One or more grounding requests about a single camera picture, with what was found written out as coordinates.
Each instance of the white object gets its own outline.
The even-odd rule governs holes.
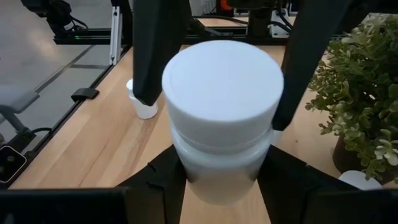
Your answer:
[[[284,14],[283,17],[285,17],[285,19],[287,21],[289,21],[289,15],[287,14],[287,10],[282,9],[281,11]],[[280,22],[281,24],[285,25],[285,22],[279,17],[278,12],[276,10],[273,10],[273,12],[271,14],[271,21]],[[269,32],[272,37],[275,37],[275,38],[288,38],[289,37],[289,33],[286,32],[286,30],[283,30],[282,28],[280,28],[279,26],[277,26],[277,25],[269,25],[269,26],[271,27],[269,29]]]
[[[73,24],[73,22],[68,23],[67,25],[65,25],[63,28],[68,31],[70,29],[72,29],[75,25]]]
[[[109,50],[109,64],[116,65],[120,60],[122,43],[122,13],[119,6],[112,7],[111,43]]]
[[[143,105],[132,93],[132,79],[127,82],[126,87],[129,92],[129,98],[136,109],[138,117],[141,119],[149,119],[156,115],[157,102],[155,102],[152,106]]]
[[[365,179],[366,174],[357,170],[349,170],[344,172],[339,180],[346,182],[354,187],[357,187],[361,190],[376,190],[382,189],[382,185],[375,180],[374,178],[370,178],[369,180]]]
[[[234,8],[234,17],[249,17],[249,10]]]
[[[297,10],[298,6],[295,6],[296,9],[293,10],[294,7],[291,2],[287,3],[286,8],[289,10],[289,16],[296,16],[297,13],[299,13],[299,12],[295,11],[295,10]]]
[[[172,139],[202,200],[233,203],[252,187],[267,154],[283,90],[278,64],[241,42],[204,42],[167,64],[162,86]]]
[[[193,16],[216,12],[216,0],[189,0],[189,5]]]

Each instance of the black cable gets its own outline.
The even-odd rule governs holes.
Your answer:
[[[79,26],[79,25],[76,25],[76,24],[75,24],[75,21],[74,21],[73,19],[71,19],[71,21],[72,21],[72,24],[73,24],[73,30],[72,30],[72,32],[73,32],[73,31],[76,31],[76,30],[86,30],[86,28],[84,28],[84,27],[82,27],[82,26]]]
[[[196,19],[224,19],[224,20],[236,22],[236,23],[239,23],[239,24],[244,24],[244,25],[248,25],[249,24],[246,21],[242,21],[240,19],[235,19],[235,18],[228,17],[228,16],[192,16],[192,17],[196,18]]]
[[[80,21],[80,20],[74,18],[72,15],[70,15],[70,17],[71,17],[71,19],[72,19],[73,21],[76,21],[76,22],[80,23],[83,27],[85,27],[86,29],[88,29],[87,24],[85,24],[84,22],[82,22],[82,21]]]
[[[52,128],[36,128],[36,129],[31,130],[30,132],[31,132],[32,134],[34,134],[34,133],[41,132],[41,131],[48,131],[48,132],[51,132],[51,131],[52,131]]]
[[[282,21],[286,24],[286,26],[288,28],[290,28],[290,30],[291,30],[291,29],[293,29],[293,26],[291,25],[291,23],[282,14],[282,0],[280,0],[279,2],[280,2],[279,7],[276,7],[278,15],[279,15],[280,19],[282,19]]]
[[[275,26],[279,26],[280,28],[282,28],[284,31],[290,33],[292,30],[289,29],[285,24],[281,23],[281,22],[277,22],[277,21],[270,21],[268,23],[269,25],[275,25]]]
[[[217,8],[217,6],[215,6],[215,7],[209,12],[209,14],[213,13],[214,10],[216,10],[216,8]]]

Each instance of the white paper cup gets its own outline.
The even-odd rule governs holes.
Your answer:
[[[154,117],[157,113],[157,102],[152,106],[143,105],[132,93],[132,79],[126,83],[126,87],[129,92],[129,98],[136,109],[137,116],[141,119]]]

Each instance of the metal frame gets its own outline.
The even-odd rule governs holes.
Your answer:
[[[123,17],[119,23],[121,29],[120,43],[132,46],[132,10],[128,0],[111,0],[112,7],[119,7],[118,15]],[[108,45],[111,43],[112,28],[77,30],[63,37],[55,36],[54,42],[60,45]]]
[[[287,15],[287,10],[282,9],[283,17],[285,17],[286,20],[289,21],[289,17]],[[271,21],[276,21],[280,22],[281,24],[285,24],[285,22],[279,17],[278,12],[276,10],[273,10],[272,15],[271,15]],[[289,38],[289,33],[283,30],[282,28],[276,26],[276,25],[270,25],[269,29],[270,35],[273,38]]]
[[[209,40],[235,40],[252,45],[286,45],[288,38],[251,37],[246,35],[247,27],[206,27],[221,35],[202,36],[195,34],[193,29],[188,29],[183,44],[193,45]]]
[[[249,11],[248,10],[244,10],[244,9],[240,9],[241,11],[245,11],[245,12],[239,12],[239,9],[234,9],[234,17],[247,17],[249,16]]]
[[[109,64],[116,65],[120,60],[120,49],[122,40],[122,18],[120,6],[112,7],[111,44],[109,50]]]

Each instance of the potted plant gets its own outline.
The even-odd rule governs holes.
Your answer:
[[[382,184],[398,176],[398,19],[371,16],[341,41],[331,41],[309,89],[308,110],[327,111],[321,134],[339,141],[340,172],[361,170]]]

